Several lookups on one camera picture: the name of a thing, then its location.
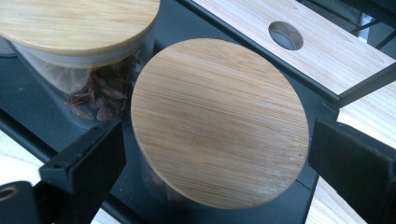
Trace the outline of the grey round table grommet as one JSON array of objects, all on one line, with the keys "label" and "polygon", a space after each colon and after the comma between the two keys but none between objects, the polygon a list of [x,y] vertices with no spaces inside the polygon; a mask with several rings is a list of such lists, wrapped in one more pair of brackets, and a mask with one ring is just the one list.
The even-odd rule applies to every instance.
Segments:
[{"label": "grey round table grommet", "polygon": [[284,21],[274,21],[268,27],[271,38],[283,49],[299,50],[304,45],[301,33],[291,24]]}]

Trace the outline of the star anise jar bamboo lid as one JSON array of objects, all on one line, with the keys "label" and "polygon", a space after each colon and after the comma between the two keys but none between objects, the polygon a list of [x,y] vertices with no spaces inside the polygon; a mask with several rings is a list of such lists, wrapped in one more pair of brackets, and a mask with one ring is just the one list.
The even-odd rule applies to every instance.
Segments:
[{"label": "star anise jar bamboo lid", "polygon": [[161,0],[0,0],[0,36],[73,119],[129,114]]}]

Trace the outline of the black metal two-tier shelf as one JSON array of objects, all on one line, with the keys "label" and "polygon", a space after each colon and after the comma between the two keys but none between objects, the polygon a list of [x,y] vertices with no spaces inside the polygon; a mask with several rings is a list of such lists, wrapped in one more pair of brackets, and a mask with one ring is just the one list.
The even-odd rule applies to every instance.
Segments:
[{"label": "black metal two-tier shelf", "polygon": [[[299,50],[280,47],[269,35],[274,21],[303,36]],[[342,92],[394,61],[297,0],[163,0],[156,33],[168,46],[198,36],[233,40],[254,49],[291,77],[305,98],[309,117],[331,114]],[[0,127],[31,152],[47,158],[83,134],[69,121],[19,57],[0,57]],[[128,165],[106,208],[123,223],[303,224],[353,223],[349,206],[305,167],[299,180],[267,205],[245,210],[177,210],[156,202],[137,172],[138,151],[130,127],[124,129]]]}]

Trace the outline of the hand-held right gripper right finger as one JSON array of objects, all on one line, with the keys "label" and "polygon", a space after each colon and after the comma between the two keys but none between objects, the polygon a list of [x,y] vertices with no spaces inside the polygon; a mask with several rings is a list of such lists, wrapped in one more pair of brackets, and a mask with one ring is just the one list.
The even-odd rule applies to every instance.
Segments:
[{"label": "hand-held right gripper right finger", "polygon": [[396,224],[396,149],[344,123],[318,119],[308,162],[368,224]]}]

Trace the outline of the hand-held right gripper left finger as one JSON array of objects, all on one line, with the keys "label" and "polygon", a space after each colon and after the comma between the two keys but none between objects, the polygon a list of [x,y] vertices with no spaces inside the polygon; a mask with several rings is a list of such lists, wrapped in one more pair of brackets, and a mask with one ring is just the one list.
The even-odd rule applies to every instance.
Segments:
[{"label": "hand-held right gripper left finger", "polygon": [[45,224],[90,224],[125,165],[120,122],[88,130],[39,168]]}]

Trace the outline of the glass jar bamboo lid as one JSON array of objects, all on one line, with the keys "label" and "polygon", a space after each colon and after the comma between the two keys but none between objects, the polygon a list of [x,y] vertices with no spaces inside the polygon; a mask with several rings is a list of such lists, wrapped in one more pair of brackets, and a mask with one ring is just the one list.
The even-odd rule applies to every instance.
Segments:
[{"label": "glass jar bamboo lid", "polygon": [[268,203],[304,167],[300,98],[272,64],[234,43],[197,38],[158,52],[137,79],[131,112],[152,170],[206,206]]}]

